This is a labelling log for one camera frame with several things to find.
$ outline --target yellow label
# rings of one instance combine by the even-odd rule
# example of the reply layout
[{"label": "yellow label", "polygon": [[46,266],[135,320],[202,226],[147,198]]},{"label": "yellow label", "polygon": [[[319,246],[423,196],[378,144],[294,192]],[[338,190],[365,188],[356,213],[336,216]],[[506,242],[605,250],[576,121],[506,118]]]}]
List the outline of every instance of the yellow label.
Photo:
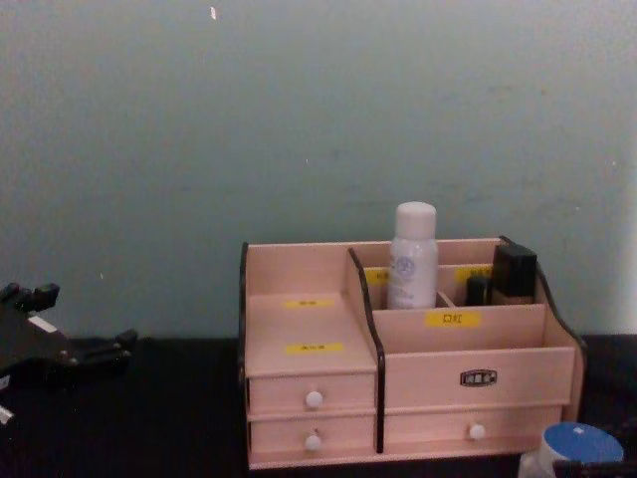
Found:
[{"label": "yellow label", "polygon": [[365,267],[365,279],[368,286],[385,286],[389,283],[389,268]]},{"label": "yellow label", "polygon": [[293,344],[286,346],[286,354],[317,354],[320,352],[342,352],[342,343],[333,344]]},{"label": "yellow label", "polygon": [[476,266],[467,266],[460,267],[456,269],[456,282],[460,284],[465,284],[467,279],[469,279],[472,274],[478,274],[485,277],[491,277],[493,266],[491,264],[487,264],[484,266],[476,265]]},{"label": "yellow label", "polygon": [[479,327],[482,314],[479,312],[427,312],[425,325],[427,327]]},{"label": "yellow label", "polygon": [[283,302],[283,305],[288,309],[295,309],[297,307],[330,307],[334,305],[334,301],[327,299],[309,299],[304,301],[287,301]]}]

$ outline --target cosmetic organizer box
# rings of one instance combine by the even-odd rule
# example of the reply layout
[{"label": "cosmetic organizer box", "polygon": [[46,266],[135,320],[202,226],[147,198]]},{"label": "cosmetic organizer box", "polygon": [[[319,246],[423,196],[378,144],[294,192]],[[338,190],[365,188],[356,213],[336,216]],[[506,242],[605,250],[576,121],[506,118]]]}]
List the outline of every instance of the cosmetic organizer box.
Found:
[{"label": "cosmetic organizer box", "polygon": [[534,303],[460,307],[508,238],[438,240],[434,309],[386,310],[388,242],[244,244],[249,470],[521,453],[578,415],[585,344]]}]

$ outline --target pink wooden organizer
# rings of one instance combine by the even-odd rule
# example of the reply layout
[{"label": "pink wooden organizer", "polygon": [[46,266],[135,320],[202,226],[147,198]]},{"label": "pink wooden organizer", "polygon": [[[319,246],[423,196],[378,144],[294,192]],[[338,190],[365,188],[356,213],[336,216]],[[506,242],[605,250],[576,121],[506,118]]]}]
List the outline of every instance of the pink wooden organizer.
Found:
[{"label": "pink wooden organizer", "polygon": [[249,469],[518,453],[575,420],[585,345],[541,271],[532,305],[458,306],[504,242],[438,241],[437,307],[409,311],[383,310],[388,242],[245,245]]}]

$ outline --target drawer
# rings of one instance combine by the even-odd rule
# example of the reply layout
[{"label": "drawer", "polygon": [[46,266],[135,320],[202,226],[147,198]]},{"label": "drawer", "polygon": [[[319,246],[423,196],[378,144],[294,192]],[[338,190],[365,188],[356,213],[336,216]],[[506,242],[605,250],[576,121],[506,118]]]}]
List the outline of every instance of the drawer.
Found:
[{"label": "drawer", "polygon": [[250,379],[250,413],[323,411],[374,406],[373,373]]},{"label": "drawer", "polygon": [[[574,357],[573,348],[388,355],[386,409],[566,405]],[[478,370],[487,370],[493,382],[461,384],[462,376]]]},{"label": "drawer", "polygon": [[260,452],[304,452],[369,448],[373,453],[374,415],[256,421],[250,424],[252,445]]},{"label": "drawer", "polygon": [[385,443],[534,436],[539,440],[543,430],[560,419],[559,406],[385,415]]}]

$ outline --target black edge trim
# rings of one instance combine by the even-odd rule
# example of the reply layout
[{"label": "black edge trim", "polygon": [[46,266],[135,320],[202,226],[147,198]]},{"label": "black edge trim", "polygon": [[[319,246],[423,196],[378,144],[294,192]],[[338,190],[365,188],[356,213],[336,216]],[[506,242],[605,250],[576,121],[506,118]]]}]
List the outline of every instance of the black edge trim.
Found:
[{"label": "black edge trim", "polygon": [[248,463],[248,409],[246,403],[246,265],[248,262],[248,243],[241,246],[241,269],[239,272],[239,344],[237,346],[237,370],[239,372],[239,404],[241,406],[241,447],[243,453],[243,476],[249,474]]},{"label": "black edge trim", "polygon": [[[505,241],[508,244],[518,244],[516,241],[511,240],[509,237],[507,236],[500,236],[500,238]],[[544,270],[541,267],[541,264],[539,263],[539,261],[537,261],[537,275],[539,276],[539,281],[541,282],[541,285],[544,287],[544,292],[546,293],[546,300],[548,301],[548,306],[550,307],[551,311],[553,312],[553,315],[555,316],[555,318],[557,319],[557,321],[559,322],[559,324],[561,325],[561,327],[571,336],[574,338],[574,340],[577,342],[577,344],[579,345],[579,348],[581,349],[581,353],[582,353],[582,359],[583,359],[583,366],[584,366],[584,370],[583,370],[583,375],[584,377],[582,378],[582,397],[579,400],[579,412],[578,415],[581,416],[582,415],[582,399],[583,399],[583,388],[584,388],[584,383],[586,382],[586,371],[588,370],[588,345],[586,344],[586,342],[584,341],[584,339],[582,337],[580,337],[571,327],[568,326],[568,324],[564,321],[564,319],[562,318],[561,314],[559,313],[559,310],[557,309],[557,305],[555,304],[555,300],[553,299],[553,294],[550,291],[550,287],[548,286],[548,281],[546,280],[546,275],[544,274]]]},{"label": "black edge trim", "polygon": [[365,304],[365,316],[367,318],[367,326],[369,333],[374,340],[376,346],[376,357],[378,360],[378,403],[376,403],[376,453],[382,453],[385,435],[385,350],[378,336],[374,317],[371,312],[371,302],[369,301],[369,290],[367,289],[367,280],[365,279],[365,270],[360,264],[360,260],[354,250],[350,247],[347,249],[349,256],[354,261],[354,265],[358,270],[358,279],[362,288],[362,300]]}]

